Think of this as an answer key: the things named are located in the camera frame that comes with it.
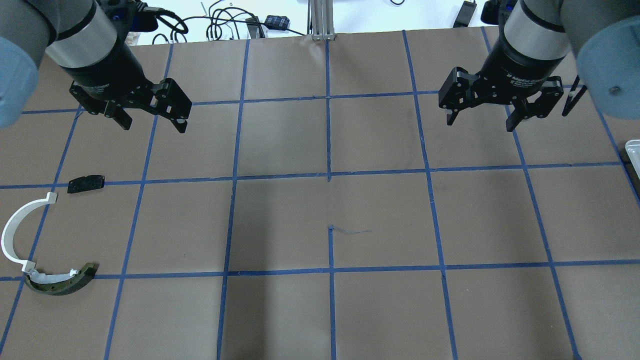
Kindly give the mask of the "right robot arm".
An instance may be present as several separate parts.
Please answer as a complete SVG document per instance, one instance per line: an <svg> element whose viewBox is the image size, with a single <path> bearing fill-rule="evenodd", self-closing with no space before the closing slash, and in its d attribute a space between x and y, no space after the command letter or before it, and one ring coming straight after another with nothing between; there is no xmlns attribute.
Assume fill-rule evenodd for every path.
<svg viewBox="0 0 640 360"><path fill-rule="evenodd" d="M553 71L574 54L576 95L563 114L589 92L596 108L618 119L639 119L639 20L637 0L489 0L498 39L482 68L450 71L438 105L451 126L458 114L482 104L512 106L505 127L545 118L563 96Z"/></svg>

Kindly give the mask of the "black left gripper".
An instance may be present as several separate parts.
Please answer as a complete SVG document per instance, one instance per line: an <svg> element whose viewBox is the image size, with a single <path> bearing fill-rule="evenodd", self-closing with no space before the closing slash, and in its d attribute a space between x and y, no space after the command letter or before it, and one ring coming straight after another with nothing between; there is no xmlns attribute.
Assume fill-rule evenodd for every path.
<svg viewBox="0 0 640 360"><path fill-rule="evenodd" d="M124 108L142 109L155 116L164 117L179 133L188 127L193 102L178 82L165 78L159 83L143 80L140 83L116 83L98 86L82 86L76 80L69 88L71 96L83 109L96 116L103 114L128 132L133 119Z"/></svg>

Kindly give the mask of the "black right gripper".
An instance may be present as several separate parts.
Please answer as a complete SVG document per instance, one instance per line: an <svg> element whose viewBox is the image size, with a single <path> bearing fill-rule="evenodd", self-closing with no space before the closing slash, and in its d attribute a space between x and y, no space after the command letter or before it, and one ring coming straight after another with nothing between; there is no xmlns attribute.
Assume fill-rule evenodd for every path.
<svg viewBox="0 0 640 360"><path fill-rule="evenodd" d="M548 66L485 64L476 73L454 67L438 91L438 107L452 126L458 113L483 104L510 105L506 130L513 132L523 120L546 118L564 94L560 76L551 76ZM528 98L540 93L534 102Z"/></svg>

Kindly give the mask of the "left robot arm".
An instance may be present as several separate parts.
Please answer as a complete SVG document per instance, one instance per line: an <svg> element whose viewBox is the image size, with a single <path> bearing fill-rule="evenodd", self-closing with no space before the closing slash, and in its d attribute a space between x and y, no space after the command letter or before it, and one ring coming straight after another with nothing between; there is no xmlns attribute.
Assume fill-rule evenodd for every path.
<svg viewBox="0 0 640 360"><path fill-rule="evenodd" d="M129 130L126 109L140 109L184 133L192 101L174 79L151 82L126 43L131 32L150 33L172 19L172 30L188 32L173 11L141 0L3 0L1 127L19 119L49 57L71 77L70 94L90 114Z"/></svg>

